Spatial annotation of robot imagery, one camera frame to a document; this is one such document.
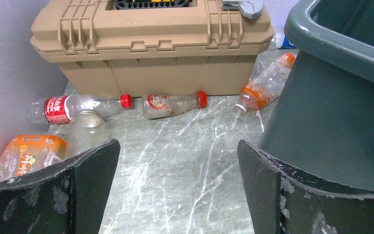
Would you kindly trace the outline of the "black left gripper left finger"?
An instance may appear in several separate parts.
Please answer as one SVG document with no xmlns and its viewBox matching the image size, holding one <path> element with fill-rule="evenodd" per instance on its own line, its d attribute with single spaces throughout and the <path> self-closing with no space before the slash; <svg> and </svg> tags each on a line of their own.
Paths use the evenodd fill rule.
<svg viewBox="0 0 374 234">
<path fill-rule="evenodd" d="M 101 145 L 0 183 L 0 234 L 96 234 L 120 154 Z"/>
</svg>

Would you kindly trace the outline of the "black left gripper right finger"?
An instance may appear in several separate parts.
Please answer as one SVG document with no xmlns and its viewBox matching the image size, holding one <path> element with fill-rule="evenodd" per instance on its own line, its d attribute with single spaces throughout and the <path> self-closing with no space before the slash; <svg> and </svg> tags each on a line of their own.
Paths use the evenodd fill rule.
<svg viewBox="0 0 374 234">
<path fill-rule="evenodd" d="M 331 182 L 241 140 L 243 188 L 257 234 L 374 234 L 374 192 Z"/>
</svg>

